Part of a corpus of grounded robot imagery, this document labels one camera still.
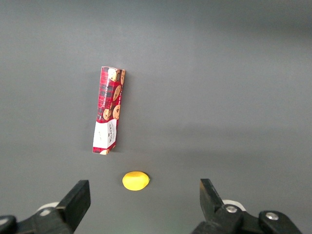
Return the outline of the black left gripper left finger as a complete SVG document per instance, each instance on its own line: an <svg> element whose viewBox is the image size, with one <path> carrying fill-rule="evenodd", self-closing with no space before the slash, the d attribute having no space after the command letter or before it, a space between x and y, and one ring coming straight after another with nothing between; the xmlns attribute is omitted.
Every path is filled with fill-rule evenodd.
<svg viewBox="0 0 312 234"><path fill-rule="evenodd" d="M41 206L18 222L13 215L0 217L2 234L73 234L91 205L90 184L80 180L60 202Z"/></svg>

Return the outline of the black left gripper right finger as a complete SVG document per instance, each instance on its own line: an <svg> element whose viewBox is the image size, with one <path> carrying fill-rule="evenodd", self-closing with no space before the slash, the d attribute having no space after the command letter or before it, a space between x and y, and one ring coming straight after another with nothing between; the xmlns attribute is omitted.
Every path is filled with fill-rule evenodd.
<svg viewBox="0 0 312 234"><path fill-rule="evenodd" d="M194 234L300 234L290 218L278 211L261 211L258 217L249 214L241 203L223 200L209 179L199 184L200 206L205 221Z"/></svg>

